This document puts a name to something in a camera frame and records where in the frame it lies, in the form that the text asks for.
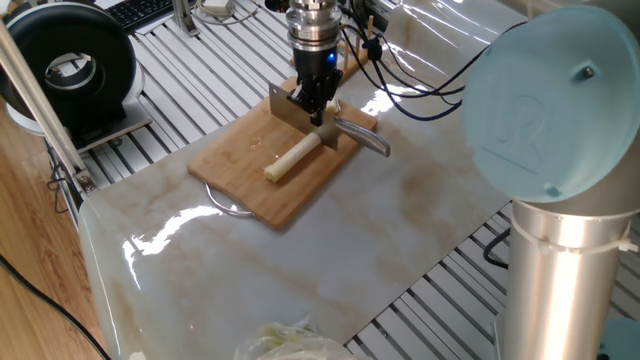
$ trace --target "black cable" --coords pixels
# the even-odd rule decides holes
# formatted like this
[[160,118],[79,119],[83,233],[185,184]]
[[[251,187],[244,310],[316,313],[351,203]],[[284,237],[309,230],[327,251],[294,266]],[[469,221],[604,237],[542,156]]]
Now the black cable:
[[[353,46],[353,44],[351,43],[351,41],[349,40],[349,38],[347,37],[346,32],[344,31],[344,29],[342,30],[343,35],[345,36],[345,41],[347,42],[347,44],[349,45],[349,48],[351,49],[351,51],[355,54],[355,48]],[[362,71],[362,73],[364,74],[364,76],[367,78],[367,80],[369,80],[369,82],[371,83],[371,85],[373,85],[373,87],[375,87],[376,89],[380,90],[380,91],[385,91],[385,89],[378,85],[372,78],[371,75],[369,75],[369,73],[367,72],[367,70],[364,68],[364,65],[362,65],[362,63],[360,62],[360,59],[357,56],[354,56],[354,58],[356,59],[356,62],[358,63],[358,67],[360,68],[360,71]],[[449,91],[449,92],[443,92],[441,94],[447,94],[447,95],[452,95],[455,94],[456,92],[461,91],[461,90],[455,90],[455,91]],[[403,98],[403,99],[416,99],[416,98],[423,98],[426,96],[431,95],[429,94],[397,94],[394,92],[389,91],[389,93],[393,96],[397,96],[399,98]]]
[[[378,34],[378,36],[380,36],[380,37],[382,38],[382,40],[384,40],[385,45],[387,45],[387,49],[389,49],[389,52],[391,53],[391,57],[393,57],[393,60],[395,61],[396,65],[398,66],[398,69],[400,69],[400,71],[402,71],[405,75],[407,75],[408,77],[410,77],[410,78],[412,78],[413,80],[417,81],[418,83],[420,83],[420,84],[422,84],[422,85],[426,86],[427,88],[431,88],[432,90],[435,90],[435,89],[436,89],[436,87],[435,87],[435,86],[433,86],[433,85],[431,85],[431,84],[427,83],[426,81],[424,81],[424,80],[422,80],[422,79],[418,78],[417,76],[414,76],[414,75],[413,75],[413,74],[411,74],[410,72],[408,72],[408,71],[407,71],[407,70],[402,66],[402,64],[400,64],[400,61],[398,60],[398,57],[396,56],[395,52],[394,52],[393,50],[391,50],[391,45],[390,45],[390,44],[389,44],[389,42],[387,41],[387,38],[386,38],[386,37],[384,37],[384,35],[382,35],[382,34]],[[384,61],[382,61],[381,63],[382,63],[382,65],[383,65],[383,68],[384,68],[384,69],[385,69],[389,74],[394,75],[394,74],[393,74],[393,73],[392,73],[392,72],[387,68],[387,66],[385,65]],[[463,87],[460,87],[459,89],[456,89],[456,90],[462,91],[463,89],[464,89],[464,86],[463,86]],[[447,105],[450,105],[450,106],[454,106],[454,105],[455,105],[454,103],[449,102],[449,101],[444,97],[444,95],[442,95],[442,94],[440,95],[440,99],[442,99],[442,101],[443,101],[445,104],[447,104]]]
[[[347,37],[347,32],[344,29],[342,29],[342,33],[343,33],[343,35],[345,37],[345,41],[349,45],[349,48],[355,54],[355,50],[353,48],[353,44],[351,44],[351,40],[349,40],[349,38]],[[360,59],[358,59],[357,56],[355,58],[356,58],[356,62],[358,63],[358,66],[360,66],[360,69],[362,70],[364,75],[367,77],[367,79],[369,79],[369,81],[374,86],[376,86],[376,84],[373,81],[373,79],[371,79],[369,74],[366,72],[366,70],[362,66],[362,63],[360,62]],[[400,104],[398,104],[398,102],[393,98],[395,96],[395,94],[392,93],[391,91],[389,91],[389,89],[387,88],[387,83],[384,81],[384,77],[382,76],[382,73],[380,72],[380,68],[378,67],[378,62],[377,61],[373,61],[373,60],[371,62],[373,63],[373,67],[375,68],[376,73],[378,74],[378,78],[380,78],[380,82],[382,83],[382,88],[380,90],[384,91],[387,94],[387,96],[389,97],[389,99],[391,99],[391,102],[396,107],[396,109],[398,109],[398,111],[400,111],[401,113],[403,113],[407,117],[410,117],[410,118],[412,118],[414,120],[418,120],[418,121],[433,121],[433,120],[437,120],[437,119],[443,118],[443,117],[451,114],[452,112],[457,110],[460,107],[460,105],[462,105],[462,100],[460,100],[457,103],[455,103],[453,106],[451,106],[449,109],[441,112],[440,114],[433,115],[433,116],[418,116],[418,115],[412,114],[409,111],[405,110],[402,106],[400,106]]]
[[58,209],[58,203],[60,202],[60,192],[62,192],[62,186],[60,183],[66,182],[68,184],[67,179],[63,176],[62,178],[58,178],[56,177],[56,174],[58,172],[59,169],[62,168],[62,162],[61,161],[56,161],[55,157],[52,154],[52,149],[53,148],[47,148],[47,152],[49,153],[49,157],[52,159],[54,166],[53,169],[51,171],[51,180],[49,182],[47,182],[47,189],[49,189],[49,191],[54,192],[55,197],[54,197],[54,203],[53,203],[53,207],[54,210],[57,214],[64,214],[67,211],[69,211],[69,207],[65,207],[64,209]]
[[[350,30],[352,30],[352,31],[357,31],[357,29],[356,29],[356,28],[354,28],[354,27],[353,27],[353,26],[351,26],[351,25],[344,25],[344,28],[346,28],[346,29],[350,29]],[[355,48],[354,48],[353,44],[351,44],[351,40],[347,37],[347,34],[346,34],[346,32],[344,31],[344,29],[343,29],[343,35],[344,35],[344,37],[345,37],[345,41],[347,42],[347,44],[348,44],[348,45],[349,45],[349,47],[351,48],[351,51],[355,53]],[[364,66],[363,66],[363,65],[362,65],[362,63],[360,62],[360,59],[358,59],[358,57],[357,57],[357,56],[355,56],[355,59],[356,59],[356,62],[358,63],[358,66],[360,67],[360,70],[361,70],[361,71],[365,74],[365,76],[367,77],[367,80],[369,80],[369,82],[370,82],[370,83],[371,83],[371,84],[372,84],[376,89],[378,89],[378,90],[382,90],[382,91],[385,91],[385,90],[384,90],[384,88],[383,88],[382,86],[378,85],[378,84],[377,84],[377,83],[376,83],[376,82],[371,78],[371,76],[369,76],[369,74],[367,73],[367,71],[364,69]],[[442,85],[442,86],[440,86],[439,88],[436,88],[436,89],[431,90],[431,91],[429,91],[429,90],[423,90],[423,89],[419,89],[419,88],[415,88],[415,87],[414,87],[414,86],[412,86],[411,84],[408,84],[408,83],[406,83],[406,82],[405,82],[405,83],[403,83],[403,85],[405,85],[405,86],[408,86],[408,87],[412,88],[413,90],[417,91],[417,92],[418,92],[418,94],[397,94],[397,93],[394,93],[394,92],[391,92],[391,91],[389,91],[389,93],[390,93],[391,95],[393,95],[393,96],[397,96],[397,97],[400,97],[400,98],[406,98],[406,99],[419,99],[419,98],[424,98],[424,97],[432,96],[432,95],[438,95],[438,96],[440,96],[440,95],[453,95],[453,94],[457,94],[457,93],[459,93],[459,92],[461,92],[461,91],[463,91],[463,90],[464,90],[464,86],[462,86],[462,87],[460,87],[460,88],[457,88],[457,89],[454,89],[454,90],[448,90],[448,91],[441,91],[441,90],[442,90],[442,89],[444,89],[446,86],[448,86],[448,85],[451,83],[451,81],[455,80],[458,76],[460,76],[460,74],[461,74],[461,73],[454,75],[454,77],[453,77],[453,78],[451,78],[451,79],[449,79],[449,81],[447,81],[447,83],[446,83],[445,85]],[[397,79],[397,80],[399,80],[400,82],[403,82],[403,80],[402,80],[402,79],[397,78],[395,75],[393,75],[393,74],[392,74],[392,76],[394,76],[394,78],[396,78],[396,79]]]
[[9,275],[18,282],[18,284],[22,285],[25,289],[27,289],[30,293],[35,295],[40,300],[44,301],[47,305],[51,306],[55,311],[57,311],[62,317],[64,317],[67,321],[71,323],[86,339],[89,341],[91,346],[102,356],[103,359],[110,360],[111,358],[107,354],[107,352],[100,346],[100,343],[91,335],[89,330],[87,330],[73,315],[71,315],[67,310],[65,310],[58,303],[53,301],[50,297],[48,297],[45,293],[38,290],[35,286],[33,286],[27,279],[25,279],[20,273],[7,261],[7,259],[0,254],[0,267],[5,269]]
[[395,106],[396,109],[398,109],[398,111],[400,111],[401,113],[403,113],[405,116],[410,117],[414,120],[418,120],[418,121],[433,121],[433,120],[438,120],[441,119],[449,114],[451,114],[452,112],[456,111],[460,105],[462,105],[462,100],[458,101],[457,103],[455,103],[452,107],[448,108],[447,110],[436,114],[436,115],[432,115],[432,116],[419,116],[419,115],[415,115],[411,112],[409,112],[408,110],[406,110],[405,108],[403,108],[402,106],[400,106],[400,104],[398,104],[398,102],[396,101],[396,99],[393,98],[393,95],[391,95],[389,93],[389,89],[387,88],[387,83],[384,81],[384,76],[382,75],[382,72],[380,71],[380,67],[378,67],[378,62],[377,61],[373,61],[373,68],[376,70],[376,73],[378,74],[378,77],[380,78],[380,82],[382,83],[382,87],[384,87],[385,93],[387,94],[387,96],[389,97],[389,100],[391,100],[391,102],[393,103],[393,106]]
[[493,250],[494,247],[496,247],[496,245],[498,245],[499,243],[503,242],[509,235],[511,234],[511,228],[508,228],[507,230],[503,231],[502,234],[498,235],[495,239],[493,239],[485,248],[484,251],[482,252],[482,257],[491,265],[495,265],[495,266],[499,266],[501,268],[504,269],[509,269],[509,264],[505,264],[502,261],[498,261],[496,259],[493,259],[490,254],[491,251]]
[[[354,21],[356,22],[356,24],[358,25],[358,28],[359,28],[359,29],[356,29],[356,28],[354,28],[354,27],[353,27],[353,26],[351,26],[351,25],[345,25],[345,26],[344,26],[344,28],[348,28],[348,29],[351,29],[351,30],[356,31],[357,33],[359,33],[359,35],[360,35],[360,37],[361,37],[361,38],[365,39],[365,42],[366,42],[366,41],[368,41],[369,39],[367,38],[366,33],[364,32],[364,28],[362,27],[362,25],[361,25],[361,24],[360,24],[360,22],[358,21],[358,18],[355,16],[355,14],[353,13],[353,11],[349,11],[348,9],[345,11],[345,10],[343,9],[343,12],[345,12],[348,16],[350,16],[350,17],[352,17],[352,18],[353,18],[353,20],[354,20]],[[512,30],[512,29],[514,29],[514,28],[516,28],[516,27],[518,27],[518,26],[520,26],[520,25],[523,25],[523,24],[525,24],[525,23],[526,23],[526,22],[521,22],[521,23],[518,23],[518,24],[516,24],[516,25],[513,25],[513,26],[511,26],[510,28],[508,28],[504,33],[508,32],[508,31],[510,31],[510,30]],[[353,45],[351,44],[351,41],[349,40],[349,38],[348,38],[348,36],[347,36],[347,34],[346,34],[346,32],[345,32],[344,28],[342,29],[342,33],[343,33],[343,35],[344,35],[344,37],[345,37],[345,41],[347,42],[347,44],[349,44],[349,47],[351,48],[351,51],[352,51],[353,53],[355,53],[354,48],[353,48]],[[464,72],[465,72],[465,71],[466,71],[466,70],[467,70],[471,65],[473,65],[473,63],[475,63],[475,62],[480,58],[480,56],[482,55],[482,53],[484,53],[484,51],[485,51],[488,47],[489,47],[489,46],[486,46],[484,49],[482,49],[482,51],[480,51],[476,56],[474,56],[474,57],[473,57],[473,58],[472,58],[472,59],[471,59],[467,64],[465,64],[465,65],[464,65],[464,66],[463,66],[463,67],[462,67],[462,68],[461,68],[461,69],[460,69],[456,74],[454,74],[451,78],[449,78],[447,81],[445,81],[445,83],[444,83],[444,84],[440,85],[438,88],[436,88],[436,89],[434,89],[434,90],[432,90],[432,91],[422,91],[422,92],[420,92],[420,93],[419,93],[419,94],[417,94],[417,95],[404,95],[404,94],[395,94],[395,93],[390,92],[390,91],[389,91],[389,89],[388,89],[388,87],[387,87],[387,85],[386,85],[386,83],[385,83],[385,81],[384,81],[384,77],[383,77],[383,75],[382,75],[382,72],[380,71],[380,68],[378,67],[377,60],[373,60],[373,59],[372,59],[372,63],[373,63],[373,67],[374,67],[374,68],[375,68],[375,70],[376,70],[376,73],[377,73],[377,75],[378,75],[378,78],[380,79],[380,82],[381,82],[381,84],[382,84],[382,88],[381,88],[378,84],[376,84],[376,83],[373,81],[373,79],[371,78],[371,76],[369,76],[369,74],[366,72],[366,70],[365,70],[365,69],[364,69],[364,67],[362,66],[362,63],[360,63],[360,59],[358,59],[358,57],[357,57],[357,56],[356,56],[356,62],[358,63],[358,66],[360,67],[360,70],[365,74],[365,76],[367,77],[367,79],[369,80],[369,82],[371,82],[371,84],[372,84],[374,87],[376,87],[377,89],[383,90],[383,91],[387,94],[387,96],[389,97],[389,99],[391,100],[391,102],[393,103],[393,105],[398,109],[398,111],[400,111],[400,112],[401,112],[401,113],[403,113],[404,115],[406,115],[406,116],[408,116],[408,117],[410,117],[410,118],[412,118],[412,119],[415,119],[415,120],[419,120],[419,121],[432,121],[432,120],[440,119],[440,118],[442,118],[442,117],[444,117],[444,116],[446,116],[446,115],[448,115],[448,114],[452,113],[452,112],[453,112],[453,111],[455,111],[458,107],[460,107],[460,105],[462,105],[462,100],[461,100],[461,101],[459,101],[459,102],[457,102],[457,103],[452,104],[452,103],[448,102],[448,101],[447,101],[447,100],[446,100],[442,95],[445,95],[445,94],[454,94],[454,93],[458,93],[458,92],[460,92],[460,91],[463,91],[463,90],[465,89],[465,87],[464,87],[464,86],[462,86],[462,87],[460,87],[460,88],[458,88],[458,89],[452,90],[452,91],[450,91],[450,92],[441,92],[441,90],[443,90],[444,88],[446,88],[447,86],[449,86],[449,85],[450,85],[453,81],[455,81],[455,80],[456,80],[460,75],[462,75],[462,74],[463,74],[463,73],[464,73]],[[399,80],[401,83],[405,84],[405,86],[409,86],[409,87],[413,88],[414,90],[416,89],[415,87],[411,86],[410,84],[408,84],[408,83],[406,83],[406,82],[402,81],[401,79],[399,79],[399,77],[398,77],[398,76],[396,76],[393,72],[391,72],[391,71],[387,68],[387,66],[386,66],[386,64],[384,64],[384,62],[383,62],[383,68],[385,68],[385,70],[386,70],[387,72],[389,72],[389,74],[390,74],[390,75],[392,75],[396,80]],[[434,115],[434,116],[418,116],[418,115],[412,114],[412,113],[410,113],[409,111],[407,111],[406,109],[402,108],[402,107],[401,107],[401,106],[400,106],[400,105],[395,101],[395,99],[393,98],[393,96],[398,96],[398,97],[402,97],[402,98],[420,98],[420,97],[425,97],[425,96],[429,96],[429,95],[440,95],[440,96],[441,96],[441,98],[442,98],[442,100],[443,100],[445,103],[447,103],[447,104],[452,104],[451,108],[449,108],[448,110],[446,110],[446,111],[444,111],[444,112],[442,112],[442,113],[440,113],[440,114],[438,114],[438,115]]]

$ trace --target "wooden cutting board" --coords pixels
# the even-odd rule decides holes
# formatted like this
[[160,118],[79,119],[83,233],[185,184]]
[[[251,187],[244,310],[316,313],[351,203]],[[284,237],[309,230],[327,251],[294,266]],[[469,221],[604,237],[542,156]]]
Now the wooden cutting board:
[[[285,81],[285,90],[295,87],[295,78]],[[375,130],[378,120],[340,102],[338,115]],[[344,134],[338,151],[317,146],[277,183],[264,177],[264,168],[276,161],[304,134],[271,114],[269,98],[236,120],[222,135],[187,164],[189,173],[231,197],[258,219],[282,229],[327,182],[359,146]]]

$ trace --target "light blue robot joint cap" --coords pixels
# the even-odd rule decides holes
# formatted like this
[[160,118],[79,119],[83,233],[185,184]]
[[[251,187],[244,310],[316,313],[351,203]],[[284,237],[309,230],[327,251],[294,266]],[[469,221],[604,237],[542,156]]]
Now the light blue robot joint cap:
[[605,10],[555,10],[487,48],[463,104],[474,163],[494,187],[566,200],[611,172],[635,138],[640,46]]

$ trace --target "knife blade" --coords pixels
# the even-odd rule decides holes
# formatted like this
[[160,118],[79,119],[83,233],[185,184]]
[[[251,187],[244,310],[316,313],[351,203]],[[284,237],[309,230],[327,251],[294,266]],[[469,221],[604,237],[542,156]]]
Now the knife blade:
[[289,92],[286,90],[269,83],[269,106],[271,113],[303,134],[315,132],[320,137],[320,140],[322,140],[323,145],[337,151],[339,132],[334,117],[331,114],[321,111],[322,126],[315,126],[310,121],[309,113],[289,100],[288,95]]

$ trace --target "cable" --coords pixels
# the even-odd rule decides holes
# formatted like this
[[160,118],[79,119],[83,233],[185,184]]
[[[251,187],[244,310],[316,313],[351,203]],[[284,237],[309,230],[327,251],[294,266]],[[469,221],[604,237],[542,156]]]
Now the cable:
[[493,239],[482,252],[482,257],[491,265],[499,266],[503,269],[509,270],[509,264],[505,264],[502,261],[498,261],[493,259],[490,254],[493,251],[493,248],[496,247],[499,243],[503,242],[509,235],[511,234],[511,228],[503,231],[502,234],[498,235],[495,239]]
[[52,147],[47,147],[47,153],[49,153],[49,158],[53,161],[54,166],[53,169],[51,170],[51,180],[47,182],[47,189],[49,189],[49,191],[54,192],[55,194],[55,198],[54,198],[54,210],[57,214],[64,214],[67,211],[69,211],[69,207],[66,207],[65,209],[58,209],[58,203],[60,202],[60,192],[62,191],[62,187],[60,186],[60,183],[62,182],[66,182],[68,184],[67,179],[64,177],[64,175],[61,178],[56,177],[56,174],[58,173],[58,170],[62,169],[62,162],[60,161],[56,161],[55,157],[53,156],[53,148]]
[[[347,16],[351,17],[356,25],[358,26],[358,28],[355,28],[351,25],[344,25],[342,28],[342,33],[344,35],[345,41],[347,42],[347,44],[349,45],[349,48],[351,49],[351,51],[355,54],[355,50],[353,45],[351,44],[351,41],[349,39],[349,37],[347,36],[347,33],[345,31],[345,29],[350,29],[352,31],[355,31],[362,39],[365,40],[365,43],[369,41],[369,39],[366,36],[366,33],[364,31],[364,28],[362,26],[362,24],[360,23],[359,19],[355,16],[354,12],[353,12],[353,3],[351,1],[348,2],[348,6],[350,7],[350,9],[346,9],[344,7],[340,7],[340,9],[342,10],[342,12],[344,12]],[[525,24],[526,22],[521,22],[518,23],[512,27],[510,27],[509,29],[507,29],[504,33]],[[386,40],[386,38],[384,38],[384,36],[380,35],[380,34],[376,34],[376,37],[382,37],[383,40],[385,41],[387,48],[389,49],[389,51],[391,51],[391,47],[389,46],[388,41]],[[389,99],[391,100],[391,102],[393,103],[394,107],[396,109],[398,109],[398,111],[400,111],[401,113],[403,113],[404,115],[418,120],[418,121],[432,121],[432,120],[437,120],[440,119],[450,113],[452,113],[453,111],[455,111],[456,109],[458,109],[461,105],[462,105],[462,100],[458,101],[457,103],[451,103],[449,101],[447,101],[444,98],[444,95],[452,95],[455,93],[459,93],[461,91],[463,91],[465,89],[464,86],[459,87],[455,90],[450,90],[450,91],[442,91],[444,88],[446,88],[447,86],[449,86],[453,81],[455,81],[458,77],[460,77],[460,75],[462,75],[471,65],[473,65],[473,63],[475,63],[480,56],[482,55],[482,53],[484,53],[484,51],[488,48],[489,46],[486,46],[484,49],[482,49],[482,51],[480,51],[476,56],[474,56],[467,64],[465,64],[457,73],[455,73],[452,77],[450,77],[447,81],[444,82],[444,84],[440,85],[439,87],[435,88],[434,86],[416,78],[415,76],[409,74],[399,63],[398,59],[396,58],[395,54],[393,53],[393,51],[391,51],[391,54],[394,58],[394,60],[396,61],[396,63],[398,64],[398,67],[400,68],[400,70],[402,70],[405,74],[409,75],[411,78],[413,78],[416,81],[419,81],[420,83],[423,83],[424,85],[434,88],[433,90],[422,90],[419,88],[416,88],[415,86],[409,84],[408,82],[404,81],[403,79],[401,79],[399,76],[397,76],[395,73],[393,73],[393,71],[391,71],[391,69],[388,68],[388,66],[382,62],[382,67],[384,68],[385,71],[387,71],[387,73],[389,73],[394,79],[396,79],[398,82],[400,82],[401,84],[408,86],[409,88],[415,90],[418,92],[418,94],[415,95],[405,95],[405,94],[396,94],[393,93],[391,91],[389,91],[387,84],[384,80],[384,76],[382,75],[382,72],[380,71],[380,67],[378,66],[378,61],[379,59],[373,59],[370,58],[371,62],[373,63],[373,67],[376,71],[376,74],[378,76],[378,79],[380,80],[380,83],[382,84],[382,86],[378,85],[372,78],[371,76],[369,76],[369,74],[366,72],[366,70],[364,69],[364,67],[362,66],[362,63],[360,62],[360,59],[358,59],[358,57],[356,56],[356,62],[358,63],[358,66],[360,67],[360,70],[365,74],[367,80],[369,80],[369,82],[376,87],[379,90],[384,91],[387,96],[389,97]],[[442,99],[442,101],[444,101],[445,103],[451,105],[451,107],[447,110],[445,110],[444,112],[437,114],[437,115],[433,115],[433,116],[418,116],[415,115],[409,111],[407,111],[406,109],[404,109],[402,106],[400,106],[400,104],[398,104],[398,102],[394,99],[394,96],[398,96],[401,98],[421,98],[421,97],[426,97],[426,96],[430,96],[430,95],[438,95],[440,96],[440,98]]]
[[[349,38],[347,37],[346,32],[344,31],[344,29],[342,30],[343,35],[345,37],[345,41],[347,42],[347,44],[349,45],[349,48],[351,48],[351,52],[355,54],[355,48],[353,46],[353,44],[351,43],[351,41],[349,40]],[[385,91],[384,88],[380,85],[378,85],[369,75],[369,73],[367,72],[367,70],[364,68],[364,65],[362,65],[362,63],[360,62],[360,59],[357,56],[354,56],[354,58],[356,59],[356,62],[358,63],[358,67],[360,67],[360,71],[362,71],[362,73],[364,74],[364,76],[367,78],[367,80],[369,80],[369,82],[371,83],[371,85],[373,85],[373,87],[375,87],[378,90],[381,91]],[[397,94],[394,92],[389,92],[391,93],[391,95],[393,96],[397,96],[399,98],[405,98],[405,99],[416,99],[416,98],[423,98],[425,96],[429,96],[430,94]],[[452,95],[455,92],[447,92],[447,95]]]
[[[355,54],[355,50],[353,48],[353,44],[351,44],[351,40],[349,40],[349,37],[347,36],[346,31],[344,29],[342,29],[342,32],[343,32],[343,35],[345,37],[345,41],[349,45],[349,48],[351,48],[351,51]],[[366,70],[364,70],[364,67],[362,66],[362,63],[360,62],[360,59],[358,59],[357,56],[355,58],[356,58],[356,62],[358,63],[358,66],[360,66],[360,70],[362,70],[362,72],[365,74],[367,79],[369,79],[369,81],[374,86],[378,87],[377,84],[373,81],[373,79],[371,79],[369,74],[366,72]],[[373,63],[373,67],[376,70],[376,73],[378,75],[378,78],[380,79],[380,82],[382,83],[382,88],[380,88],[380,87],[378,87],[378,88],[380,90],[384,91],[387,94],[387,96],[389,96],[389,99],[391,99],[391,102],[393,103],[395,108],[398,109],[398,111],[403,113],[405,116],[408,116],[408,117],[410,117],[410,118],[412,118],[414,120],[418,120],[418,121],[433,121],[433,120],[437,120],[437,119],[443,118],[443,117],[451,114],[452,112],[457,110],[460,107],[460,105],[462,105],[462,100],[458,101],[457,103],[455,103],[449,109],[441,112],[440,114],[433,115],[433,116],[418,116],[418,115],[412,114],[409,111],[407,111],[406,109],[404,109],[402,106],[400,106],[400,104],[398,104],[398,102],[393,98],[394,96],[396,96],[396,94],[394,94],[391,91],[389,91],[389,89],[387,87],[387,83],[384,81],[384,77],[382,76],[382,73],[380,72],[380,68],[378,67],[378,62],[375,61],[375,60],[372,60],[371,62]]]
[[25,289],[27,289],[30,293],[35,295],[40,300],[44,301],[47,305],[51,306],[55,311],[57,311],[62,317],[64,317],[67,321],[71,323],[93,346],[93,348],[102,356],[105,360],[110,360],[109,354],[100,346],[100,343],[91,335],[89,330],[87,330],[73,315],[71,315],[67,310],[65,310],[58,303],[53,301],[50,297],[48,297],[45,293],[38,290],[35,286],[33,286],[27,279],[25,279],[11,264],[7,261],[7,259],[0,254],[0,267],[5,269],[7,273],[16,281],[18,284],[22,285]]
[[[355,27],[351,26],[351,25],[343,25],[343,27],[345,29],[350,29],[352,31],[358,31]],[[349,44],[349,47],[351,48],[351,51],[355,53],[355,48],[353,47],[353,44],[351,44],[351,41],[349,40],[349,38],[346,35],[346,32],[344,32],[343,29],[343,35],[345,37],[345,41],[347,42],[347,44]],[[369,80],[369,82],[378,90],[382,90],[384,91],[384,88],[380,85],[378,85],[373,79],[371,79],[370,76],[368,76],[367,71],[364,69],[364,66],[362,65],[362,63],[360,62],[360,59],[358,59],[358,57],[356,58],[356,62],[358,63],[358,66],[360,67],[360,70],[365,74],[365,76],[367,76],[367,79]],[[453,94],[457,94],[459,92],[461,92],[462,90],[464,90],[464,86],[460,87],[458,89],[455,90],[449,90],[449,91],[441,91],[444,87],[446,87],[447,85],[449,85],[449,83],[447,83],[446,85],[440,86],[437,89],[434,89],[432,91],[428,91],[428,90],[424,90],[424,89],[419,89],[419,88],[415,88],[413,87],[411,84],[407,84],[406,86],[411,87],[413,90],[416,90],[419,92],[419,94],[397,94],[394,92],[390,92],[392,95],[400,97],[400,98],[408,98],[408,99],[418,99],[418,98],[423,98],[423,97],[427,97],[427,96],[431,96],[431,95],[453,95]]]
[[[231,22],[225,22],[225,20],[230,19],[233,15],[235,15],[236,10],[235,8],[233,9],[233,13],[231,13],[229,16],[225,16],[225,17],[221,17],[220,14],[216,14],[214,12],[211,12],[207,9],[205,9],[205,7],[202,4],[202,0],[198,0],[196,1],[196,5],[195,5],[195,11],[193,12],[193,15],[195,17],[197,17],[198,19],[200,19],[200,21],[205,22],[207,24],[211,24],[211,25],[233,25],[233,24],[239,24],[245,20],[248,20],[249,18],[253,17],[257,12],[258,12],[258,8],[256,7],[252,12],[250,12],[249,14],[247,14],[247,16],[243,17],[242,19],[238,19],[235,21],[231,21]],[[207,16],[202,16],[200,13],[204,13],[205,15],[208,15],[209,18],[207,18]]]

